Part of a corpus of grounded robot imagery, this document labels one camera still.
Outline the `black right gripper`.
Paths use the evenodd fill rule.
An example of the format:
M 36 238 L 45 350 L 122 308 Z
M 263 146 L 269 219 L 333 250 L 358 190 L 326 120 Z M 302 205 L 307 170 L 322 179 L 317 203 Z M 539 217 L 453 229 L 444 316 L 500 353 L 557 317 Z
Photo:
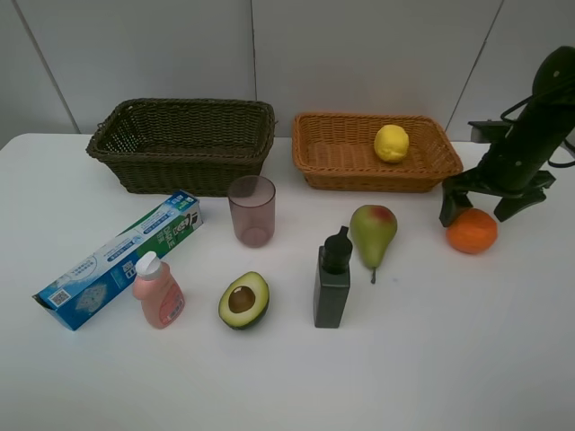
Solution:
M 466 210 L 473 207 L 468 192 L 499 196 L 494 209 L 500 222 L 517 213 L 543 203 L 544 191 L 554 183 L 554 176 L 541 171 L 546 162 L 546 145 L 522 136 L 473 137 L 476 143 L 488 144 L 489 149 L 475 168 L 466 172 L 466 181 L 446 179 L 442 182 L 442 206 L 439 221 L 449 227 Z

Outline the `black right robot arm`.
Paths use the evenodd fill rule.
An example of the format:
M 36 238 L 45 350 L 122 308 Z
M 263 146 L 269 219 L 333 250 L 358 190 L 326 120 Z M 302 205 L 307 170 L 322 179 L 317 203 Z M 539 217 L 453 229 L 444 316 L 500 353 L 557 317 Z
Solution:
M 478 164 L 442 182 L 439 220 L 449 227 L 473 207 L 470 192 L 500 198 L 493 214 L 504 222 L 518 212 L 542 203 L 555 177 L 541 167 L 553 163 L 555 150 L 573 150 L 568 136 L 574 130 L 574 48 L 561 46 L 539 66 L 532 93 L 505 110 L 500 120 L 471 121 L 471 140 L 489 149 Z

